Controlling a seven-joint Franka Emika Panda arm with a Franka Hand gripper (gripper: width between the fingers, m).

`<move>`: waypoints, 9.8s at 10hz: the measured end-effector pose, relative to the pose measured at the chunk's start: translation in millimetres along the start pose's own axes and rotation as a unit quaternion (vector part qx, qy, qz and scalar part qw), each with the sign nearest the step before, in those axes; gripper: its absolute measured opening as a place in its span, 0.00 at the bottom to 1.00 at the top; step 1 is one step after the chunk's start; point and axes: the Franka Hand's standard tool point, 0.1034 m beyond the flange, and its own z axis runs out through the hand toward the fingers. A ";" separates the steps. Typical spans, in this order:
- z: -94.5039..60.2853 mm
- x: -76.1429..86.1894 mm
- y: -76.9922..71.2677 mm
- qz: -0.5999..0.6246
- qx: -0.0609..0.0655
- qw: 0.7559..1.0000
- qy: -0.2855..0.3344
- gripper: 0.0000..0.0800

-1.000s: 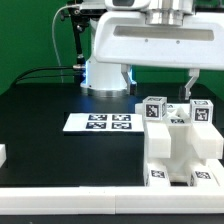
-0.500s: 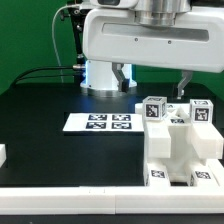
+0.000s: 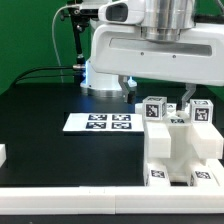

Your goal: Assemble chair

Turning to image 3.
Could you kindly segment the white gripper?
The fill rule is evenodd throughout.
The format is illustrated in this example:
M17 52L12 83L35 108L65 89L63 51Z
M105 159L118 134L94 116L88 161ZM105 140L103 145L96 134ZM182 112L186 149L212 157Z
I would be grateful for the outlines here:
M184 111L195 84L224 86L224 27L199 23L183 31L178 41L167 42L144 39L137 26L105 24L94 33L90 67L122 75L118 82L128 104L137 86L130 76L186 83L177 103Z

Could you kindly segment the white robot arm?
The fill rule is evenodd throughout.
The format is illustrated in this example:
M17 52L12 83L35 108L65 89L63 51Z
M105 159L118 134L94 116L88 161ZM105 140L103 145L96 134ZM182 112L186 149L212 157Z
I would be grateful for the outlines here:
M101 0L81 87L129 94L128 78L224 86L224 25L196 23L195 0Z

